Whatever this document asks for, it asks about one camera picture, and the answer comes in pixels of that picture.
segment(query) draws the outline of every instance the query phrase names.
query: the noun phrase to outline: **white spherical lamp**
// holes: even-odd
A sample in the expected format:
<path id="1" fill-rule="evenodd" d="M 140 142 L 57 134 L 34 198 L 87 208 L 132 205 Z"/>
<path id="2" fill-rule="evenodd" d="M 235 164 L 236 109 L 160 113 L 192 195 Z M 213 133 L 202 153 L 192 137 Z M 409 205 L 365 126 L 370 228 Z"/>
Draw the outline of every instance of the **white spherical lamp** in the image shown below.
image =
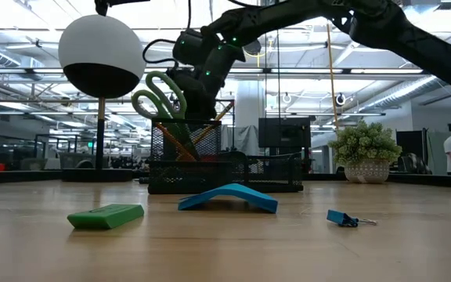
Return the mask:
<path id="1" fill-rule="evenodd" d="M 109 16 L 83 16 L 62 33 L 59 61 L 69 82 L 96 98 L 132 91 L 146 68 L 142 45 L 130 27 Z"/>

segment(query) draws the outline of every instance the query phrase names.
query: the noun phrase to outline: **green eraser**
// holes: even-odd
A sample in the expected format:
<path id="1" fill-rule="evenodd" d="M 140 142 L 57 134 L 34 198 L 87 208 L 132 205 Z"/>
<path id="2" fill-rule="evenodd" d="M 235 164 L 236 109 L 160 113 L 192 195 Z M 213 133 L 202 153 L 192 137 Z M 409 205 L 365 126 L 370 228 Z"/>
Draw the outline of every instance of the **green eraser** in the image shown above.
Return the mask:
<path id="1" fill-rule="evenodd" d="M 91 211 L 67 216 L 70 224 L 78 229 L 113 229 L 144 215 L 140 204 L 110 204 Z"/>

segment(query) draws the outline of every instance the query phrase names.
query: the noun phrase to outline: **blue arch block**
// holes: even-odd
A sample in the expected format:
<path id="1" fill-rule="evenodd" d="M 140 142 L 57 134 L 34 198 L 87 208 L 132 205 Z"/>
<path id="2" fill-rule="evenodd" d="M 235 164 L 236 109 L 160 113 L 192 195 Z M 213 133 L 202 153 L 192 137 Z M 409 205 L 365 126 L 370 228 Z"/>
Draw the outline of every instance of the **blue arch block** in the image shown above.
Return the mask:
<path id="1" fill-rule="evenodd" d="M 278 208 L 278 201 L 269 195 L 240 184 L 227 184 L 196 196 L 183 198 L 179 204 L 179 210 L 185 210 L 197 204 L 204 203 L 215 196 L 235 196 L 272 213 L 276 213 Z"/>

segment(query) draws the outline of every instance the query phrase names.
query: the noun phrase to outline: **blue binder clip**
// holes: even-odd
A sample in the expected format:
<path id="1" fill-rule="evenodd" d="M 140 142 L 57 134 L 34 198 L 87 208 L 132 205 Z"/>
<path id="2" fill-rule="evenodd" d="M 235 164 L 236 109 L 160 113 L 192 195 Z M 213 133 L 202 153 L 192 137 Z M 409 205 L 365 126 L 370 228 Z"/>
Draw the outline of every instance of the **blue binder clip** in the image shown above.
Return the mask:
<path id="1" fill-rule="evenodd" d="M 340 211 L 328 210 L 327 220 L 337 223 L 342 227 L 358 227 L 359 223 L 367 223 L 377 225 L 375 220 L 353 218 L 348 214 Z"/>

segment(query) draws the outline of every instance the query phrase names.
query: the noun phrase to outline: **green plant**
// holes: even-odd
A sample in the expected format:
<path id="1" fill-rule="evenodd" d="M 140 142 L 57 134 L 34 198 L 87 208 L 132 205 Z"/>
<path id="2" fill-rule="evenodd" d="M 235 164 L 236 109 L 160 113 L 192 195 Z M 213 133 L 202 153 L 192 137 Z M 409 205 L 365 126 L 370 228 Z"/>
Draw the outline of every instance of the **green plant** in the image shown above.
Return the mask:
<path id="1" fill-rule="evenodd" d="M 337 141 L 328 146 L 335 150 L 335 162 L 340 165 L 354 165 L 365 159 L 396 161 L 402 148 L 391 138 L 392 130 L 384 129 L 380 123 L 367 125 L 360 121 L 358 126 L 337 131 Z"/>

